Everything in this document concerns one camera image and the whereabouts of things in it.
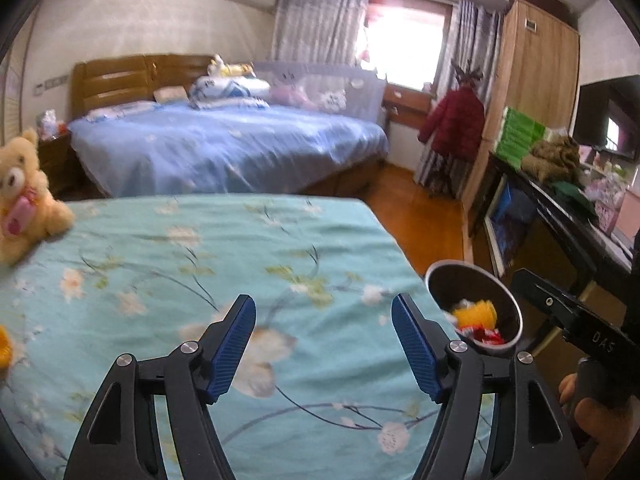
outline wooden bed frame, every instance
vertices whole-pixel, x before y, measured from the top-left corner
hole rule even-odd
[[[74,66],[71,76],[71,118],[94,108],[153,100],[164,86],[189,91],[196,78],[207,75],[212,55],[150,54],[95,59]],[[307,187],[301,194],[355,196],[378,174],[380,160],[370,157]]]

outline wardrobe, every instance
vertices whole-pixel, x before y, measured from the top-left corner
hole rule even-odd
[[[500,133],[504,107],[549,128],[569,129],[578,83],[578,32],[555,16],[515,0],[504,18],[502,46],[482,142],[462,203],[469,213]]]

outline wall outlet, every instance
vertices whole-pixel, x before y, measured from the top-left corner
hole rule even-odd
[[[33,94],[36,97],[41,96],[45,90],[51,90],[56,86],[62,86],[63,84],[66,84],[67,81],[69,81],[68,74],[52,77],[47,79],[44,83],[38,83],[33,90]]]

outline teddy bear's ear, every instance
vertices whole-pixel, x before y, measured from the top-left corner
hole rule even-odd
[[[22,136],[34,146],[38,145],[38,134],[33,128],[29,128],[22,133]]]

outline red jacket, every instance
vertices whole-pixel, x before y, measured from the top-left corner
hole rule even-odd
[[[433,132],[431,149],[439,155],[476,160],[484,128],[484,106],[471,88],[450,90],[429,114],[418,140],[426,144]]]

